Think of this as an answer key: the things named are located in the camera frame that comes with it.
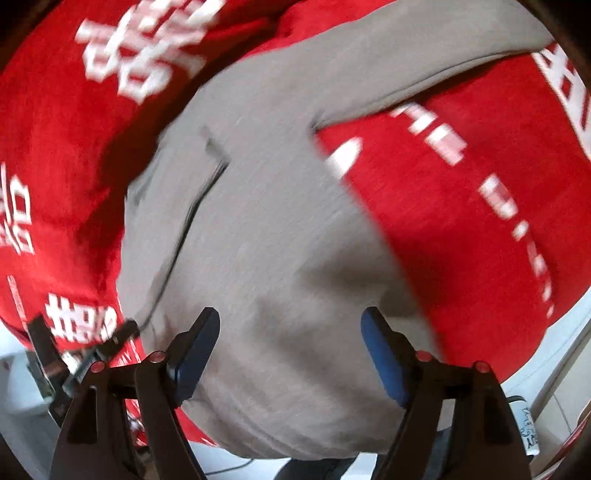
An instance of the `red screw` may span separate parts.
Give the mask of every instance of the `red screw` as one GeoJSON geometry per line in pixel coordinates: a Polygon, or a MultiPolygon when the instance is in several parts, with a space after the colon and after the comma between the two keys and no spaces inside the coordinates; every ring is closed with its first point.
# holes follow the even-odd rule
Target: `red screw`
{"type": "Polygon", "coordinates": [[[90,371],[94,374],[100,373],[105,369],[104,362],[95,362],[90,366],[90,371]]]}
{"type": "Polygon", "coordinates": [[[476,362],[474,366],[476,367],[476,370],[478,370],[481,374],[487,374],[491,371],[491,366],[486,362],[483,362],[482,360],[476,362]]]}
{"type": "Polygon", "coordinates": [[[153,364],[159,364],[166,358],[166,353],[162,350],[156,350],[155,352],[152,352],[148,358],[153,364]]]}
{"type": "Polygon", "coordinates": [[[419,362],[430,362],[433,360],[433,355],[431,355],[429,352],[426,352],[425,350],[417,350],[415,356],[419,362]]]}

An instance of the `white lettering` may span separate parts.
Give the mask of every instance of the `white lettering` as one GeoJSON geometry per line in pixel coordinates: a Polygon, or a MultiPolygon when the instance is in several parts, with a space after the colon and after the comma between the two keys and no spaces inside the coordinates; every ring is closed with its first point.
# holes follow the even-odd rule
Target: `white lettering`
{"type": "Polygon", "coordinates": [[[499,218],[508,220],[517,214],[517,204],[494,173],[487,177],[478,191],[499,218]]]}
{"type": "Polygon", "coordinates": [[[0,165],[0,247],[13,247],[18,255],[35,254],[33,241],[22,225],[31,225],[29,188],[14,175],[7,179],[6,164],[0,165]]]}
{"type": "Polygon", "coordinates": [[[326,159],[326,166],[335,178],[341,179],[345,176],[359,157],[362,145],[361,137],[353,137],[339,146],[326,159]]]}
{"type": "Polygon", "coordinates": [[[70,300],[50,293],[45,305],[47,317],[53,321],[51,332],[56,338],[69,342],[91,343],[108,340],[117,327],[117,312],[113,307],[73,304],[70,300]]]}
{"type": "Polygon", "coordinates": [[[86,78],[100,83],[116,73],[118,94],[142,103],[166,88],[173,75],[172,65],[184,69],[190,78],[198,74],[205,59],[179,48],[201,42],[225,0],[207,0],[203,4],[192,0],[181,9],[185,3],[142,0],[127,10],[117,27],[84,20],[75,40],[87,44],[82,55],[86,78]],[[154,31],[171,8],[171,15],[153,38],[147,37],[145,34],[154,31]],[[122,47],[136,55],[123,56],[122,47]]]}
{"type": "MultiPolygon", "coordinates": [[[[423,132],[437,119],[435,113],[430,112],[415,102],[400,105],[390,112],[390,116],[396,118],[402,113],[405,113],[414,120],[410,127],[408,127],[408,131],[413,135],[423,132]]],[[[462,151],[467,146],[466,142],[447,124],[441,124],[436,127],[427,135],[425,142],[451,166],[456,165],[464,158],[462,151]]]]}
{"type": "Polygon", "coordinates": [[[525,236],[529,228],[530,224],[527,223],[526,220],[520,221],[517,224],[517,226],[513,229],[513,238],[515,238],[515,240],[517,241],[521,240],[525,236]]]}
{"type": "Polygon", "coordinates": [[[539,53],[532,53],[532,56],[562,103],[585,155],[591,160],[591,98],[580,75],[576,70],[571,71],[568,68],[569,59],[558,44],[553,47],[553,50],[545,48],[539,53]],[[565,95],[562,90],[563,82],[570,84],[568,95],[565,95]],[[585,104],[587,104],[586,115],[584,114],[585,104]]]}
{"type": "Polygon", "coordinates": [[[25,307],[22,306],[21,294],[18,291],[17,281],[12,275],[7,276],[8,286],[10,287],[10,293],[12,293],[12,299],[14,300],[14,306],[17,309],[18,317],[21,321],[26,322],[27,316],[25,315],[25,307]]]}

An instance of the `cable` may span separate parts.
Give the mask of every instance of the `cable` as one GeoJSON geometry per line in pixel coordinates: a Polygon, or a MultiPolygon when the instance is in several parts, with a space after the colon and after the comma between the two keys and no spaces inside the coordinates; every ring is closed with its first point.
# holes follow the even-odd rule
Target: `cable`
{"type": "Polygon", "coordinates": [[[233,472],[234,470],[240,470],[240,468],[244,468],[246,466],[249,466],[254,461],[255,461],[255,459],[251,458],[249,461],[247,461],[246,463],[243,463],[242,465],[233,466],[230,468],[225,468],[224,470],[215,470],[214,472],[208,472],[205,474],[205,476],[217,475],[219,473],[227,473],[227,472],[233,472]]]}
{"type": "Polygon", "coordinates": [[[189,211],[187,212],[187,215],[185,217],[185,221],[183,223],[183,228],[181,230],[180,239],[177,241],[177,244],[173,250],[173,259],[170,261],[170,264],[168,265],[168,270],[166,272],[166,275],[164,276],[160,290],[158,291],[158,294],[156,295],[156,299],[154,300],[154,303],[152,304],[152,308],[148,312],[146,320],[139,327],[139,331],[142,333],[152,323],[152,317],[154,315],[154,312],[156,311],[156,308],[158,307],[158,304],[160,303],[160,300],[162,299],[162,297],[164,295],[164,290],[168,286],[168,281],[170,280],[170,277],[173,275],[174,267],[177,263],[178,257],[181,254],[181,249],[183,248],[185,240],[187,239],[187,237],[189,235],[189,229],[191,228],[191,224],[193,223],[193,219],[195,218],[195,215],[197,215],[197,210],[198,210],[199,206],[201,205],[201,203],[203,203],[203,200],[205,199],[207,194],[211,191],[213,186],[217,183],[217,181],[220,179],[220,177],[226,171],[226,168],[229,165],[229,161],[227,160],[228,156],[225,154],[225,152],[223,150],[221,150],[220,147],[218,147],[213,142],[213,140],[211,138],[209,138],[207,140],[207,144],[206,144],[205,148],[206,148],[207,152],[215,151],[215,153],[220,156],[221,160],[216,165],[216,169],[213,172],[212,176],[207,180],[205,185],[202,187],[202,189],[199,191],[199,193],[197,194],[197,196],[194,198],[191,205],[189,206],[189,211]]]}

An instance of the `gray hoodie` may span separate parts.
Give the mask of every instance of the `gray hoodie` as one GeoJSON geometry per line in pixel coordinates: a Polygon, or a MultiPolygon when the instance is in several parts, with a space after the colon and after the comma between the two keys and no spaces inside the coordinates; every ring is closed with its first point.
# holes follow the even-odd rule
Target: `gray hoodie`
{"type": "Polygon", "coordinates": [[[388,449],[403,411],[382,389],[361,313],[377,305],[415,348],[437,346],[313,132],[550,41],[514,0],[398,0],[198,91],[129,188],[118,281],[148,352],[218,309],[219,341],[183,405],[197,426],[253,458],[388,449]]]}

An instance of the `blue gripper pad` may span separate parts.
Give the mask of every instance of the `blue gripper pad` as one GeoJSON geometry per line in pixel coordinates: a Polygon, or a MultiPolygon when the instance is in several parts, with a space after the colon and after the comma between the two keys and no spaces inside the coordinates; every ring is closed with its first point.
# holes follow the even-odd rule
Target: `blue gripper pad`
{"type": "Polygon", "coordinates": [[[415,351],[407,338],[393,332],[376,307],[361,315],[361,335],[388,396],[406,407],[412,395],[415,351]]]}
{"type": "Polygon", "coordinates": [[[167,370],[175,385],[173,396],[176,406],[193,396],[219,333],[219,313],[206,307],[191,329],[179,333],[170,343],[167,370]]]}

